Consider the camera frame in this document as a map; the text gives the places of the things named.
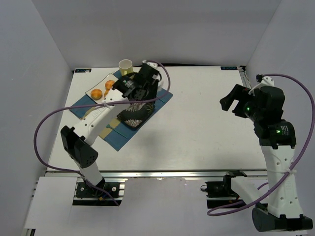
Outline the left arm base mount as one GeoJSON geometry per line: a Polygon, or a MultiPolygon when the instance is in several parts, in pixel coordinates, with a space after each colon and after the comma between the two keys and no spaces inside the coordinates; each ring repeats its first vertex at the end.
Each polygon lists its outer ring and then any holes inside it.
{"type": "Polygon", "coordinates": [[[125,180],[106,179],[96,187],[85,180],[76,183],[73,206],[118,207],[123,199],[125,180]]]}

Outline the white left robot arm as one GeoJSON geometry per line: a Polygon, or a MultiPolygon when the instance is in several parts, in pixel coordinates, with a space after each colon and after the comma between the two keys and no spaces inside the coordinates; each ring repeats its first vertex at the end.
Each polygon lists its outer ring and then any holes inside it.
{"type": "Polygon", "coordinates": [[[154,99],[159,77],[158,64],[143,61],[137,73],[123,75],[113,84],[100,108],[91,111],[73,127],[61,129],[64,150],[78,166],[86,184],[91,186],[93,196],[101,197],[107,191],[96,164],[98,152],[93,149],[93,143],[106,125],[130,106],[131,101],[154,99]]]}

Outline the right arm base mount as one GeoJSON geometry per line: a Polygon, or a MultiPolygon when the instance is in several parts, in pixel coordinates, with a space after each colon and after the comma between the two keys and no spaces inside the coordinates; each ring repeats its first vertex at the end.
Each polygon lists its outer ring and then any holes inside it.
{"type": "Polygon", "coordinates": [[[235,177],[247,177],[243,171],[227,172],[221,181],[208,181],[200,187],[206,193],[207,208],[225,206],[224,208],[240,208],[245,205],[240,196],[231,189],[231,179],[235,177]]]}

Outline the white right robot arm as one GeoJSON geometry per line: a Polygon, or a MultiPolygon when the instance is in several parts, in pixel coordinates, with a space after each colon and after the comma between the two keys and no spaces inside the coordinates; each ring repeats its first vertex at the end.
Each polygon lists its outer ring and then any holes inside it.
{"type": "Polygon", "coordinates": [[[241,196],[246,204],[254,202],[252,220],[259,232],[312,229],[313,221],[303,213],[294,172],[290,169],[296,136],[293,125],[282,118],[284,92],[273,86],[250,91],[244,86],[235,85],[220,100],[222,109],[228,111],[235,100],[238,103],[232,112],[238,117],[249,118],[254,124],[266,163],[270,194],[268,202],[261,203],[262,195],[244,176],[233,176],[230,189],[241,196]]]}

